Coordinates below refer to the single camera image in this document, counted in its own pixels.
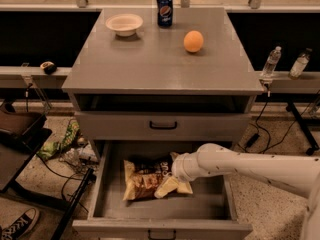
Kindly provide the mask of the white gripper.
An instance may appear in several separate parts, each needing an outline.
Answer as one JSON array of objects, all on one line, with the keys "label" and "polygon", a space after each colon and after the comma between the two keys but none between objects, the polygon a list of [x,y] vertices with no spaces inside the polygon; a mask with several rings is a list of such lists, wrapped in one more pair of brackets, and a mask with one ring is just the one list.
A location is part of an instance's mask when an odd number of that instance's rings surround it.
[{"label": "white gripper", "polygon": [[178,180],[180,182],[192,182],[204,174],[195,153],[178,154],[174,158],[171,171],[173,176],[165,177],[155,191],[154,196],[156,198],[161,199],[176,190],[179,185]]}]

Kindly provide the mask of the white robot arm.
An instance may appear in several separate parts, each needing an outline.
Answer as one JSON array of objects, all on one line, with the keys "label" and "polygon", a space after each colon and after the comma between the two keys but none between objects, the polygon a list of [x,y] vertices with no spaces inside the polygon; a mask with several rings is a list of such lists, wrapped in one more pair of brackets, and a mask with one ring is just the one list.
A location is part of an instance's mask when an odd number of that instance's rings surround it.
[{"label": "white robot arm", "polygon": [[156,190],[163,198],[197,178],[238,173],[308,199],[299,240],[320,240],[320,161],[312,157],[262,155],[204,144],[196,152],[179,154]]}]

